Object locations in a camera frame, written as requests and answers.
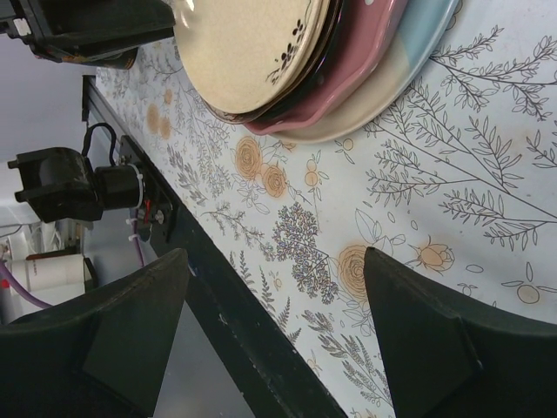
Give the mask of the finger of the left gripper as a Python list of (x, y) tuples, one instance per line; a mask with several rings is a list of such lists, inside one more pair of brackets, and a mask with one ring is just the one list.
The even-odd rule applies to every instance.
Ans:
[(23, 41), (53, 57), (108, 57), (170, 37), (175, 25), (163, 1), (18, 1), (30, 34)]

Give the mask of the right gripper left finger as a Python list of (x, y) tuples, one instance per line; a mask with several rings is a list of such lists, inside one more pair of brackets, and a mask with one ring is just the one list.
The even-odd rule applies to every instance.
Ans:
[(151, 417), (185, 302), (188, 255), (1, 327), (3, 417)]

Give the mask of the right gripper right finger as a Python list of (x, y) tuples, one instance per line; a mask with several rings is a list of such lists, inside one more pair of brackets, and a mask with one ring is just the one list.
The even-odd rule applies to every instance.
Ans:
[(398, 417), (554, 417), (556, 326), (491, 307), (376, 248), (364, 278)]

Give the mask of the cream and black plate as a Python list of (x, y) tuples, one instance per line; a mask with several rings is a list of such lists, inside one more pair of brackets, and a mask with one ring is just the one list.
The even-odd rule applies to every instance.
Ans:
[(176, 1), (174, 35), (187, 77), (231, 114), (270, 103), (312, 50), (327, 1)]

